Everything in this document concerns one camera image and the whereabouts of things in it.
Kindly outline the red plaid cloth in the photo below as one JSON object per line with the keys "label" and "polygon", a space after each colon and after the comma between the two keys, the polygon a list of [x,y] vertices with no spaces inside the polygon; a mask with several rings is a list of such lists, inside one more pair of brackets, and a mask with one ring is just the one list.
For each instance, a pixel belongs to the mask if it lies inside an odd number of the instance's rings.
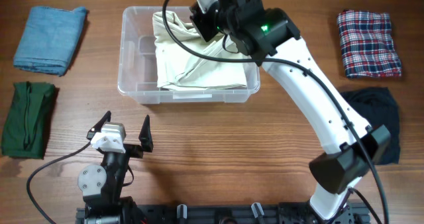
{"label": "red plaid cloth", "polygon": [[389,13],[345,10],[338,14],[337,26],[347,78],[401,77]]}

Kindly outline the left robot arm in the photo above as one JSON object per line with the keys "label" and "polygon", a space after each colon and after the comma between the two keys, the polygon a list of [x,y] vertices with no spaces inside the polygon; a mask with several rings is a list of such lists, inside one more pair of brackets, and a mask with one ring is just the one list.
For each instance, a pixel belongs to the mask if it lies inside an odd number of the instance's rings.
{"label": "left robot arm", "polygon": [[76,223],[147,223],[146,215],[131,196],[121,197],[122,189],[131,185],[125,182],[131,158],[141,159],[152,152],[154,145],[150,131],[150,117],[144,119],[138,139],[140,144],[126,144],[125,126],[111,122],[108,111],[87,132],[88,145],[103,155],[99,165],[91,164],[78,175],[85,207],[78,209]]}

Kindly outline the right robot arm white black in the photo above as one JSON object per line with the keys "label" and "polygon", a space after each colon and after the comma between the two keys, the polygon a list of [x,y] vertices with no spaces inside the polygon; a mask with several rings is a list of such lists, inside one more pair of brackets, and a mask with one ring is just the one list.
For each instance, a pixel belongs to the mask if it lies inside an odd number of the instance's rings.
{"label": "right robot arm white black", "polygon": [[299,107],[323,148],[309,165],[317,181],[309,208],[317,221],[334,221],[360,179],[376,172],[389,130],[372,127],[343,99],[282,9],[267,9],[262,0],[196,0],[191,21],[203,40],[229,36],[242,61],[264,68]]}

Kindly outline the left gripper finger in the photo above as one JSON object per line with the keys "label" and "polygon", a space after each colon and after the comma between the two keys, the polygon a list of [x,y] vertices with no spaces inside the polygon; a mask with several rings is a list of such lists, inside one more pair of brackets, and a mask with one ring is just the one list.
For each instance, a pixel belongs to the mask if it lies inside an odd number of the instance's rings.
{"label": "left gripper finger", "polygon": [[104,116],[102,116],[102,118],[94,125],[92,126],[92,128],[90,128],[89,133],[96,133],[96,132],[100,132],[102,126],[106,123],[106,122],[110,122],[111,121],[111,112],[107,111]]}
{"label": "left gripper finger", "polygon": [[144,118],[138,139],[141,145],[152,145],[152,135],[150,131],[150,116],[149,115],[147,115]]}

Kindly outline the cream cloth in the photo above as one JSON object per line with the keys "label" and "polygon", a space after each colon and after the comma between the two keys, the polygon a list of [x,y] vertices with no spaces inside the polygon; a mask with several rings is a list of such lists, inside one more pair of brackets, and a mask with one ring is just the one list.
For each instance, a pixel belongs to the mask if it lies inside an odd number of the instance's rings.
{"label": "cream cloth", "polygon": [[[175,12],[167,11],[170,30],[183,45],[202,55],[244,59],[236,53],[236,45],[222,34],[205,42],[191,23],[183,22]],[[162,13],[152,16],[156,40],[157,87],[174,91],[230,89],[246,87],[247,80],[242,63],[226,63],[205,60],[190,54],[176,44],[165,29]]]}

